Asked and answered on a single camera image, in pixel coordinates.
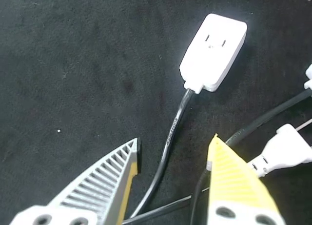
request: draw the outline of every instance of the gripper ribbed pad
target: gripper ribbed pad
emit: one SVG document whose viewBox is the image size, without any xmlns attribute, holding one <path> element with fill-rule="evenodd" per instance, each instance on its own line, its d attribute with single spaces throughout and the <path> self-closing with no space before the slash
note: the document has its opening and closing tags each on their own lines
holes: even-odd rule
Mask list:
<svg viewBox="0 0 312 225">
<path fill-rule="evenodd" d="M 209 151 L 213 153 L 209 204 L 230 201 L 275 211 L 277 206 L 263 183 L 230 147 L 215 136 Z"/>
</svg>

